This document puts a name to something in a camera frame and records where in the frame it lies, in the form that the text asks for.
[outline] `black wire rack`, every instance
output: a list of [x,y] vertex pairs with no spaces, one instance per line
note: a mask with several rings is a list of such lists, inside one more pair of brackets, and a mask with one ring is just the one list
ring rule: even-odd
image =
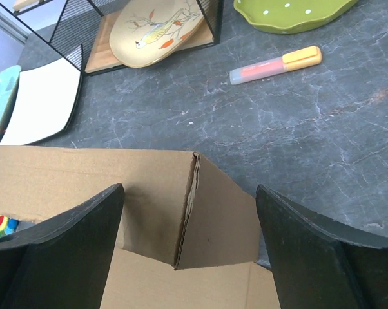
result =
[[[184,51],[213,46],[220,42],[224,0],[196,1],[213,35],[213,41]],[[80,70],[82,66],[80,60],[68,59],[68,55],[76,47],[82,45],[83,61],[87,63],[102,18],[105,15],[121,10],[127,2],[129,0],[66,0],[50,40],[44,41]],[[124,66],[101,70],[92,73],[92,75],[116,70],[121,67]]]

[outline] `green plate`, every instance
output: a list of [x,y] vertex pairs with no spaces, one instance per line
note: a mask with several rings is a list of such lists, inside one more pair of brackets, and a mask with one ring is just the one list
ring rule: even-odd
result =
[[234,9],[256,29],[293,34],[321,27],[358,0],[234,0]]

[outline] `cardboard box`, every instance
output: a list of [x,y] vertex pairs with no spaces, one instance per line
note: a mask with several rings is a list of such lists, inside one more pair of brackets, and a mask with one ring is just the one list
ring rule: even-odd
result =
[[114,250],[101,309],[280,309],[273,276],[256,263],[174,271]]
[[114,183],[126,196],[119,248],[177,269],[257,260],[254,198],[199,153],[0,146],[6,216],[43,221]]

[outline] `gray marble countertop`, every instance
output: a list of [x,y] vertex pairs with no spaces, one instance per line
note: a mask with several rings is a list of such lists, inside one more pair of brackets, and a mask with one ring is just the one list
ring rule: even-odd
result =
[[[234,68],[310,45],[318,66],[229,84]],[[42,51],[30,37],[23,69]],[[388,236],[388,0],[296,35],[260,32],[226,1],[219,45],[86,77],[69,130],[40,144],[200,151],[253,196],[262,183]]]

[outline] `pen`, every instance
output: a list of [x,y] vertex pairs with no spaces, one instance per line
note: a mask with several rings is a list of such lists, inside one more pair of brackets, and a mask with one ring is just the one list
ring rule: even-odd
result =
[[256,79],[295,71],[298,69],[314,66],[321,63],[322,52],[317,46],[310,46],[302,50],[292,51],[281,57],[271,60],[244,66],[230,72],[230,83],[232,85],[250,82]]

